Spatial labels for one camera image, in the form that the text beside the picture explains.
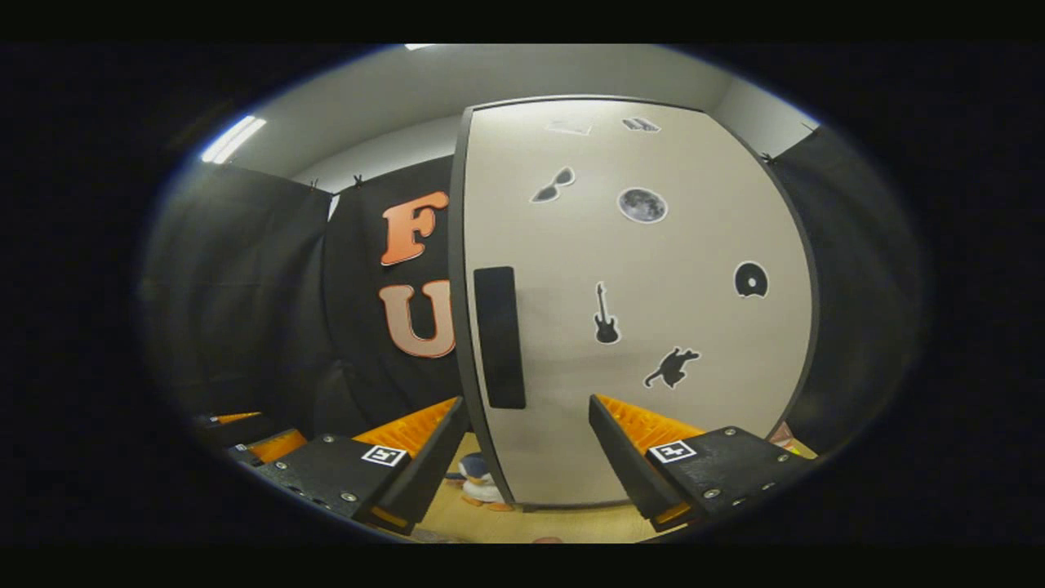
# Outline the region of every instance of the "stuffed animal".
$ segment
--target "stuffed animal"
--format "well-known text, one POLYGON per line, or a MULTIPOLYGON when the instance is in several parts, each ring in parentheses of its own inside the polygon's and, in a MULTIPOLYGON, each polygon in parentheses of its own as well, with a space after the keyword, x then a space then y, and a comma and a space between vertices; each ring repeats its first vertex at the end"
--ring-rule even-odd
POLYGON ((491 511, 508 512, 514 511, 511 504, 506 504, 501 491, 493 484, 493 476, 490 469, 486 467, 486 460, 482 453, 469 453, 461 458, 458 464, 460 473, 450 472, 446 474, 446 479, 451 483, 461 484, 464 494, 461 498, 473 505, 482 507, 487 504, 491 511))

